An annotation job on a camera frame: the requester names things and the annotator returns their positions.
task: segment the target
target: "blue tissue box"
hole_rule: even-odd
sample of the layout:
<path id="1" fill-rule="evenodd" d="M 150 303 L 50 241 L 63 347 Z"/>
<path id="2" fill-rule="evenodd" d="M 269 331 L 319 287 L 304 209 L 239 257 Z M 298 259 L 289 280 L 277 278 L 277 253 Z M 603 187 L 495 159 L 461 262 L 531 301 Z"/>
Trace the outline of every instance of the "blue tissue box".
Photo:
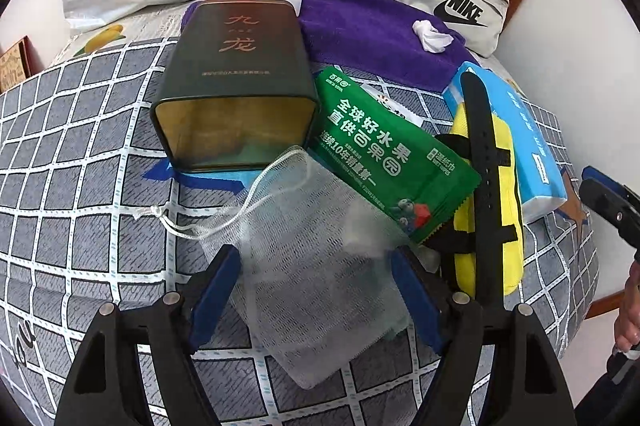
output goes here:
<path id="1" fill-rule="evenodd" d="M 566 202 L 564 182 L 538 125 L 518 93 L 490 70 L 465 62 L 442 93 L 452 114 L 463 101 L 460 84 L 463 72 L 474 72 L 482 80 L 492 111 L 511 129 L 524 223 L 530 224 L 557 210 Z"/>

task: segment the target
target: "blue tape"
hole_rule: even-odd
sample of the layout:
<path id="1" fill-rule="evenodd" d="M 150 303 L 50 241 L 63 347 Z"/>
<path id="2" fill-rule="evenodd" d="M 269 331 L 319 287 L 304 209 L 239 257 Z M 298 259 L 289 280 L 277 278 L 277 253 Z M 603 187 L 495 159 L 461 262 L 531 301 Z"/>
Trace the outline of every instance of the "blue tape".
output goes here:
<path id="1" fill-rule="evenodd" d="M 155 181 L 166 181 L 173 178 L 189 188 L 222 190 L 238 194 L 245 188 L 249 188 L 258 175 L 260 175 L 259 170 L 183 173 L 175 171 L 169 159 L 165 158 L 153 165 L 142 177 Z"/>
<path id="2" fill-rule="evenodd" d="M 418 332 L 423 343 L 442 355 L 445 342 L 440 335 L 438 322 L 440 314 L 402 253 L 396 249 L 390 254 L 390 260 L 391 273 L 404 304 L 414 320 L 415 331 Z"/>
<path id="3" fill-rule="evenodd" d="M 233 247 L 191 312 L 189 346 L 193 350 L 209 343 L 216 331 L 222 311 L 238 281 L 240 268 L 240 253 Z"/>
<path id="4" fill-rule="evenodd" d="M 617 183 L 612 178 L 607 177 L 593 166 L 587 166 L 582 171 L 582 180 L 584 179 L 594 179 L 609 188 L 613 193 L 617 193 L 622 198 L 626 199 L 626 189 L 620 183 Z"/>

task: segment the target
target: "nike logo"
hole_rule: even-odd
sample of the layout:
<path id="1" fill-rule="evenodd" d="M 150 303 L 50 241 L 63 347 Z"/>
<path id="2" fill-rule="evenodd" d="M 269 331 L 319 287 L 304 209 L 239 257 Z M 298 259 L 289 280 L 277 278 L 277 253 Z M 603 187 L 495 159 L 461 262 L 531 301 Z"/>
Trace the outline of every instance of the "nike logo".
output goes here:
<path id="1" fill-rule="evenodd" d="M 449 13 L 447 8 L 452 8 L 462 16 Z M 478 22 L 478 18 L 483 11 L 480 6 L 476 6 L 471 0 L 444 0 L 444 2 L 436 6 L 433 14 L 445 24 L 464 24 L 466 26 L 485 28 L 484 24 Z"/>

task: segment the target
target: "bed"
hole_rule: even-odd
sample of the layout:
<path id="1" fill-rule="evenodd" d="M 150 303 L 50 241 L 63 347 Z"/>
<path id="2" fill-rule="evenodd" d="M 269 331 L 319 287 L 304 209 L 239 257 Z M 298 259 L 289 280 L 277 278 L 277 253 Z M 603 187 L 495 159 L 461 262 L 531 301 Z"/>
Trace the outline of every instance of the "bed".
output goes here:
<path id="1" fill-rule="evenodd" d="M 165 157 L 149 108 L 178 32 L 167 23 L 134 33 L 137 40 L 77 58 L 84 44 L 73 42 L 57 65 L 0 96 L 0 370 L 37 426 L 53 423 L 74 354 L 104 301 L 148 305 L 206 268 L 197 243 L 167 234 L 153 217 L 135 221 L 133 210 L 170 201 L 171 219 L 184 224 L 232 195 L 142 177 Z M 495 58 L 482 64 L 508 74 Z M 438 93 L 341 69 L 421 116 L 425 131 L 449 131 L 452 117 Z M 524 102 L 577 189 L 556 117 Z M 505 298 L 507 308 L 526 302 L 536 310 L 558 356 L 596 288 L 588 218 L 555 212 L 525 226 L 524 279 Z M 154 421 L 168 425 L 148 347 L 139 353 Z M 491 354 L 485 347 L 464 424 L 479 417 Z M 220 420 L 247 426 L 409 424 L 438 364 L 409 326 L 302 390 L 255 345 L 231 306 L 193 359 Z"/>

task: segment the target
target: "dark green tin box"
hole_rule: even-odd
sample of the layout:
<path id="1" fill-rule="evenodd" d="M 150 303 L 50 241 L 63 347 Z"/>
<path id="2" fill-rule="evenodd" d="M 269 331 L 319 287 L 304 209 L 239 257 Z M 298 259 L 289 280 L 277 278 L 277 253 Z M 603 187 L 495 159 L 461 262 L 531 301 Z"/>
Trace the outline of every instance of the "dark green tin box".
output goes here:
<path id="1" fill-rule="evenodd" d="M 181 171 L 260 169 L 306 146 L 318 112 L 300 26 L 280 0 L 213 0 L 194 11 L 151 119 Z"/>

